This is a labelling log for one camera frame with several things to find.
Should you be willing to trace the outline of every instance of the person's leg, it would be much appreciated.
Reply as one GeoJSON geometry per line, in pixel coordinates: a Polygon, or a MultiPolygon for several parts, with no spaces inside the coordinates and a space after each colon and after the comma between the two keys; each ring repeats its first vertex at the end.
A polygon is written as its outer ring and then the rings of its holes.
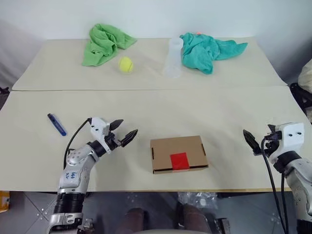
{"type": "Polygon", "coordinates": [[[116,234],[132,234],[143,231],[144,211],[141,208],[133,208],[124,216],[116,234]]]}
{"type": "Polygon", "coordinates": [[[183,206],[183,219],[186,230],[212,234],[205,215],[195,206],[183,206]]]}

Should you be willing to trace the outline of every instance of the red sticker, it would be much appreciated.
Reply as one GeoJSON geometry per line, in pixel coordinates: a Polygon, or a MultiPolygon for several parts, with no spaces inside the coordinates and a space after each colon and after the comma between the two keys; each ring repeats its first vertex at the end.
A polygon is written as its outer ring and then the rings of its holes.
{"type": "Polygon", "coordinates": [[[185,170],[190,168],[186,153],[170,155],[170,158],[173,170],[185,170]]]}

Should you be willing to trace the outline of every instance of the blue marker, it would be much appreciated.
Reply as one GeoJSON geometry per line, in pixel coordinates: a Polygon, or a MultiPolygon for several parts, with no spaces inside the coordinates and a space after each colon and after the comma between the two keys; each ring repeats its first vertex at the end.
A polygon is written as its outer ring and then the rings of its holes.
{"type": "Polygon", "coordinates": [[[54,127],[59,131],[62,136],[66,136],[66,132],[62,127],[61,123],[53,116],[53,114],[48,114],[50,121],[53,123],[54,127]]]}

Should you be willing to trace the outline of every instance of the floor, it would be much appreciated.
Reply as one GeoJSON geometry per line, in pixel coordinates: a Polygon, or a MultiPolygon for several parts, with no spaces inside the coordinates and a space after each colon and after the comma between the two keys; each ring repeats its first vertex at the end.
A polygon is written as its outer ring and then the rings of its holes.
{"type": "MultiPolygon", "coordinates": [[[[170,229],[177,193],[91,193],[86,198],[84,218],[92,218],[96,234],[113,234],[119,220],[133,207],[150,215],[151,229],[170,229]]],[[[55,194],[12,192],[10,210],[0,214],[1,234],[44,234],[55,204],[55,194]]],[[[293,195],[286,192],[290,233],[296,233],[293,195]]],[[[208,220],[226,217],[232,234],[281,234],[272,193],[248,194],[217,199],[217,209],[203,209],[208,220]]]]}

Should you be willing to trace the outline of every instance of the table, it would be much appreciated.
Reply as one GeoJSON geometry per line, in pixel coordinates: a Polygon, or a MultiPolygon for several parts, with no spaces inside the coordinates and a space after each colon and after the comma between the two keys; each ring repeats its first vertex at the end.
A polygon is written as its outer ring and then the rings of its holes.
{"type": "MultiPolygon", "coordinates": [[[[243,129],[257,141],[267,124],[305,125],[300,155],[312,160],[312,127],[288,87],[206,88],[139,91],[13,91],[0,112],[0,188],[56,191],[65,147],[82,122],[93,116],[123,118],[117,136],[139,129],[133,142],[103,156],[92,170],[89,191],[271,191],[261,156],[253,156],[243,129]],[[53,113],[68,132],[48,120],[53,113]],[[150,140],[200,135],[209,162],[201,171],[152,174],[150,140]]],[[[85,127],[73,142],[92,140],[85,127]]],[[[280,181],[276,170],[273,176],[280,181]]]]}
{"type": "Polygon", "coordinates": [[[127,50],[120,49],[115,58],[99,67],[81,65],[87,40],[48,40],[13,90],[189,90],[286,85],[254,38],[226,39],[249,44],[238,57],[214,61],[212,75],[183,67],[179,79],[162,76],[169,39],[139,39],[127,50]],[[134,62],[130,75],[118,70],[122,56],[129,56],[134,62]]]}

